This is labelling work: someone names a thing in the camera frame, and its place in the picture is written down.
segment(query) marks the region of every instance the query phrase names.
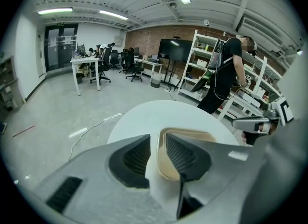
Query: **white table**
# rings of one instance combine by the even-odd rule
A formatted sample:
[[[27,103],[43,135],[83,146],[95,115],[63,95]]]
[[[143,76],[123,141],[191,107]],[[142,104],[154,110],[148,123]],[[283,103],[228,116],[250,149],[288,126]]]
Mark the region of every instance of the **white table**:
[[[154,73],[154,68],[155,68],[155,66],[160,66],[158,74],[160,74],[161,71],[162,71],[162,66],[163,66],[163,64],[154,63],[154,62],[151,62],[151,61],[146,61],[146,60],[138,59],[138,58],[135,58],[135,57],[134,57],[134,60],[135,60],[135,62],[139,62],[139,63],[142,63],[142,64],[149,64],[149,65],[152,65],[152,72],[151,72],[150,82],[152,82],[152,75],[153,75],[153,73]]]
[[[239,145],[232,133],[215,117],[192,105],[158,100],[140,104],[125,115],[114,126],[107,143],[144,134],[151,136],[151,156],[145,177],[150,181],[151,196],[170,214],[175,215],[179,203],[179,184],[158,177],[157,142],[164,128],[186,128],[208,132],[217,143]]]
[[[75,65],[82,64],[82,63],[92,63],[92,62],[95,63],[95,75],[96,75],[97,90],[100,91],[101,88],[100,88],[99,75],[98,75],[98,58],[88,57],[88,58],[72,59],[71,60],[74,82],[75,82],[75,87],[76,87],[78,95],[81,95],[81,94],[80,94],[79,87],[78,87],[78,84],[77,84],[77,78],[76,78],[77,71],[76,71]]]

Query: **round white table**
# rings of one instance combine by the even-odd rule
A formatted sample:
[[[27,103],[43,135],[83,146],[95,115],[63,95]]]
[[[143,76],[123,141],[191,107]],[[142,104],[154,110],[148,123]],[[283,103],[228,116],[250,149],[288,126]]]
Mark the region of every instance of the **round white table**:
[[[158,100],[143,103],[127,112],[112,130],[108,144],[144,134],[151,135],[151,156],[145,177],[150,182],[151,196],[176,217],[180,183],[159,175],[156,163],[157,142],[164,128],[185,128],[210,133],[217,143],[239,145],[232,133],[215,117],[192,105]]]
[[[168,100],[151,101],[131,109],[115,125],[107,143],[144,134],[150,134],[151,140],[157,141],[160,131],[168,127],[208,132],[217,143],[239,145],[232,133],[212,115],[192,105]]]

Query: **brick wall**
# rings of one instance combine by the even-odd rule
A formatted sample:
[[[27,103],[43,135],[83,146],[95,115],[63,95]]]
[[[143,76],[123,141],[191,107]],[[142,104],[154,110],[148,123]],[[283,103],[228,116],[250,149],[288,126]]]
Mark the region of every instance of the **brick wall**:
[[[161,39],[173,39],[173,36],[179,36],[182,40],[193,40],[196,29],[198,30],[198,34],[220,38],[223,40],[228,40],[230,37],[235,37],[235,35],[230,33],[226,33],[226,36],[223,36],[223,31],[221,30],[201,26],[157,26],[127,32],[125,48],[128,49],[129,47],[139,47],[140,54],[158,54]],[[275,62],[274,59],[272,59],[269,55],[266,55],[261,50],[258,50],[257,56],[261,59],[266,56],[268,58],[269,65],[276,69],[280,74],[285,72],[283,67],[281,67],[277,62]],[[166,69],[168,60],[161,60],[161,63],[164,65],[163,69]],[[179,79],[182,77],[185,65],[186,63],[176,62],[175,74]],[[145,68],[151,69],[151,66],[145,65]],[[198,69],[192,72],[192,76],[194,78],[199,77],[201,74],[203,74],[203,71]]]

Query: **ceiling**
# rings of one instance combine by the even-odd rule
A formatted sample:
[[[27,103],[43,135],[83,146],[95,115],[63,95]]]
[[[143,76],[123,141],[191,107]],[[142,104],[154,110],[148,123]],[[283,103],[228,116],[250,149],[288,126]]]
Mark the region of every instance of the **ceiling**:
[[[302,21],[288,0],[30,0],[34,12],[48,8],[73,7],[70,13],[41,15],[44,24],[58,22],[96,23],[125,31],[158,25],[200,25],[208,19],[210,27],[235,33],[243,16],[268,26],[285,45],[300,47],[305,37]],[[105,10],[125,16],[118,19],[99,13]]]

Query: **red stick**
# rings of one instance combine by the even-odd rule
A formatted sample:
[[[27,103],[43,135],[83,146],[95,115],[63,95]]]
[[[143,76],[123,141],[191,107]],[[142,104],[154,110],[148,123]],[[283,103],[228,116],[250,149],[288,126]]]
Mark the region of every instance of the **red stick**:
[[[17,135],[19,135],[19,134],[21,134],[21,133],[23,133],[23,132],[25,132],[25,131],[28,131],[29,129],[31,129],[31,128],[33,128],[33,127],[35,127],[35,126],[31,126],[31,127],[27,128],[27,129],[23,130],[22,132],[20,132],[20,133],[14,135],[13,137],[16,137]]]

